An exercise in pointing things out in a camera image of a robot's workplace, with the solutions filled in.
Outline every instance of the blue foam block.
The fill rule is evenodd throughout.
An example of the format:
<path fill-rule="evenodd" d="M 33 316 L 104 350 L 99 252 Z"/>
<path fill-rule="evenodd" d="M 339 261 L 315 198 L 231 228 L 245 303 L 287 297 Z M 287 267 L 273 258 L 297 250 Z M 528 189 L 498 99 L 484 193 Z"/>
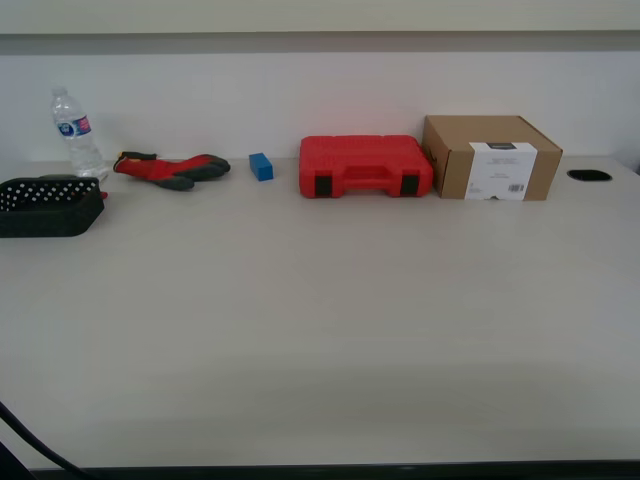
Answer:
<path fill-rule="evenodd" d="M 249 155 L 249 165 L 259 182 L 273 179 L 273 165 L 264 153 Z"/>

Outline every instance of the table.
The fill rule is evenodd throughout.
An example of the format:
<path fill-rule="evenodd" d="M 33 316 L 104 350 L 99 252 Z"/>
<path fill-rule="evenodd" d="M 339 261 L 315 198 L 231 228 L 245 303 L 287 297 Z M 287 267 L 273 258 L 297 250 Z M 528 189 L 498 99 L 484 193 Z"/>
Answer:
<path fill-rule="evenodd" d="M 232 166 L 191 193 L 112 174 L 86 234 L 0 240 L 0 398 L 49 446 L 84 466 L 640 455 L 640 177 L 566 158 L 546 202 L 310 200 L 295 161 Z M 613 181 L 565 174 L 593 167 Z"/>

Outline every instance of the red glove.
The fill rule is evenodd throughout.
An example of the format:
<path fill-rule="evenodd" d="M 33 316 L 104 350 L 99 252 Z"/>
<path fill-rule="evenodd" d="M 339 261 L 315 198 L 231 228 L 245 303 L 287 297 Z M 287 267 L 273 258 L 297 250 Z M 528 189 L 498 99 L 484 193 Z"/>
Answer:
<path fill-rule="evenodd" d="M 181 162 L 158 160 L 151 155 L 138 152 L 122 152 L 113 166 L 113 171 L 142 178 L 162 188 L 189 190 L 194 182 L 221 177 L 231 170 L 229 163 L 215 155 L 196 155 Z"/>

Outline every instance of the plastic bottle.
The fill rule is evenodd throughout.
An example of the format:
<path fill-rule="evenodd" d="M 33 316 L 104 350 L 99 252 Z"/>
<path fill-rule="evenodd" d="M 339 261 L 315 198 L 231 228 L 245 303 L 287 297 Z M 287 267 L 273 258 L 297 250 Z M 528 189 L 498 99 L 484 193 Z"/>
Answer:
<path fill-rule="evenodd" d="M 53 89 L 53 120 L 69 147 L 71 164 L 80 177 L 104 180 L 109 171 L 93 141 L 93 133 L 80 103 L 64 87 Z"/>

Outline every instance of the black mesh basket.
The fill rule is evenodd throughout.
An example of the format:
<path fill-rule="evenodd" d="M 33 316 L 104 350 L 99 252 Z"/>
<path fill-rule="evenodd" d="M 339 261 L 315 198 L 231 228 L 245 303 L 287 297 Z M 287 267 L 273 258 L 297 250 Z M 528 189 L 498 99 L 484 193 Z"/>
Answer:
<path fill-rule="evenodd" d="M 73 237 L 102 210 L 97 178 L 15 178 L 0 184 L 0 237 Z"/>

